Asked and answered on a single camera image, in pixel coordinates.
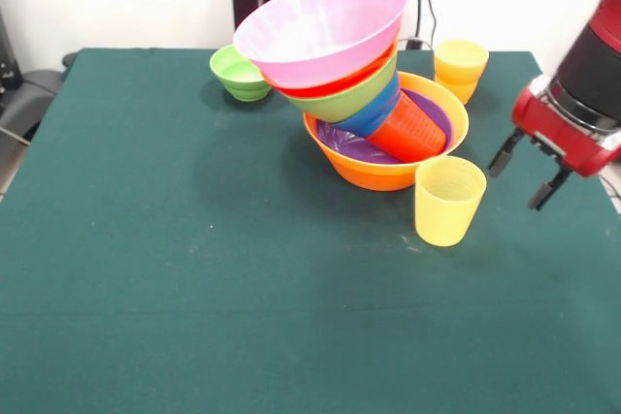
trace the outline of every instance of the red bowl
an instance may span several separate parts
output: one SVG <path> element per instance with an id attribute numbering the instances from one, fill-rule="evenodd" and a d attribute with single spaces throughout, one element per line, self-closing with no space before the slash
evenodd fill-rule
<path id="1" fill-rule="evenodd" d="M 342 78 L 340 80 L 328 82 L 326 84 L 321 84 L 315 87 L 303 87 L 300 89 L 288 89 L 283 87 L 278 87 L 275 85 L 269 78 L 263 75 L 263 79 L 266 81 L 274 89 L 277 89 L 285 96 L 298 97 L 303 99 L 309 98 L 317 98 L 330 96 L 332 94 L 336 94 L 338 92 L 344 91 L 351 86 L 355 86 L 359 82 L 364 81 L 368 77 L 370 77 L 373 73 L 379 70 L 381 67 L 385 65 L 385 63 L 392 58 L 392 56 L 397 51 L 397 41 L 395 41 L 390 48 L 384 51 L 382 55 L 376 58 L 373 62 L 364 66 L 357 72 L 352 73 L 351 75 Z"/>

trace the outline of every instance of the bowl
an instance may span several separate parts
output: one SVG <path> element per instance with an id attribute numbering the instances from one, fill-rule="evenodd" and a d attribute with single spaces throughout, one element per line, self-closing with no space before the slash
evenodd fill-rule
<path id="1" fill-rule="evenodd" d="M 399 101 L 399 77 L 397 73 L 388 82 L 379 94 L 362 110 L 356 112 L 350 118 L 335 123 L 334 126 L 341 130 L 353 133 L 362 138 L 369 137 Z"/>
<path id="2" fill-rule="evenodd" d="M 397 52 L 377 72 L 345 91 L 315 99 L 285 96 L 298 109 L 320 120 L 336 123 L 350 118 L 363 109 L 384 89 L 397 70 Z"/>
<path id="3" fill-rule="evenodd" d="M 282 94 L 290 97 L 300 97 L 304 99 L 308 98 L 316 98 L 316 97 L 325 97 L 330 94 L 336 94 L 341 91 L 345 91 L 351 86 L 355 86 L 356 84 L 366 80 L 368 77 L 373 75 L 377 70 L 379 70 L 382 66 L 386 64 L 388 60 L 392 58 L 397 50 L 397 42 L 395 41 L 381 56 L 376 58 L 369 65 L 361 68 L 360 70 L 352 73 L 351 75 L 346 76 L 341 80 L 336 80 L 329 82 L 327 84 L 323 84 L 316 87 L 303 87 L 300 89 L 288 89 L 284 87 L 278 87 L 274 83 L 270 81 L 268 77 L 265 75 L 263 78 L 269 84 L 271 84 L 274 89 L 277 89 Z"/>
<path id="4" fill-rule="evenodd" d="M 407 1 L 270 0 L 242 21 L 233 44 L 277 87 L 315 87 L 386 51 Z"/>
<path id="5" fill-rule="evenodd" d="M 263 80 L 257 66 L 233 45 L 216 51 L 210 59 L 210 68 L 224 88 L 239 101 L 258 101 L 270 92 L 271 86 Z"/>
<path id="6" fill-rule="evenodd" d="M 399 82 L 402 88 L 421 94 L 435 102 L 451 122 L 451 144 L 436 157 L 449 154 L 459 147 L 466 138 L 470 125 L 468 113 L 459 99 L 439 84 L 411 73 L 399 72 Z M 339 175 L 350 183 L 373 191 L 397 191 L 414 184 L 416 169 L 423 161 L 409 164 L 374 164 L 347 157 L 331 149 L 317 137 L 316 123 L 316 118 L 304 113 L 304 125 L 307 132 Z"/>

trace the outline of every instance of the plastic cup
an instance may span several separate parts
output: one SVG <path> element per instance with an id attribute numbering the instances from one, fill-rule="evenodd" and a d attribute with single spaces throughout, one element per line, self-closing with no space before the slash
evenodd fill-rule
<path id="1" fill-rule="evenodd" d="M 409 163 L 440 154 L 446 145 L 446 134 L 406 93 L 400 91 L 399 102 L 367 141 Z"/>
<path id="2" fill-rule="evenodd" d="M 469 230 L 487 189 L 485 173 L 454 156 L 425 161 L 416 172 L 414 225 L 434 246 L 453 246 Z"/>
<path id="3" fill-rule="evenodd" d="M 489 61 L 489 51 L 471 41 L 451 40 L 434 51 L 436 81 L 468 103 Z"/>
<path id="4" fill-rule="evenodd" d="M 474 92 L 476 91 L 476 87 L 478 86 L 478 82 L 475 82 L 474 84 L 451 84 L 442 81 L 440 78 L 438 78 L 438 76 L 436 76 L 436 83 L 441 84 L 450 92 L 455 94 L 455 96 L 457 96 L 457 99 L 459 99 L 464 105 L 468 104 L 470 99 L 473 97 Z"/>

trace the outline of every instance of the green bowl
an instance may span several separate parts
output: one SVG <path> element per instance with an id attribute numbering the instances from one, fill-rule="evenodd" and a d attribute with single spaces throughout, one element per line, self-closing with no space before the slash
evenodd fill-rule
<path id="1" fill-rule="evenodd" d="M 397 69 L 397 52 L 366 80 L 345 91 L 318 98 L 285 96 L 294 106 L 315 118 L 337 123 L 350 118 L 369 104 L 386 87 Z"/>
<path id="2" fill-rule="evenodd" d="M 263 80 L 256 65 L 237 52 L 232 44 L 212 55 L 210 68 L 224 88 L 238 101 L 258 101 L 272 89 Z"/>

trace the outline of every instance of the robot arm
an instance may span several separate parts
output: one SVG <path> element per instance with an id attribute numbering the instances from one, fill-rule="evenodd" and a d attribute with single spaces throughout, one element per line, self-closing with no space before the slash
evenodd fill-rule
<path id="1" fill-rule="evenodd" d="M 541 209 L 572 172 L 595 175 L 621 156 L 621 0 L 600 2 L 554 76 L 522 91 L 512 119 L 516 129 L 490 164 L 491 176 L 525 135 L 559 164 L 530 208 Z"/>

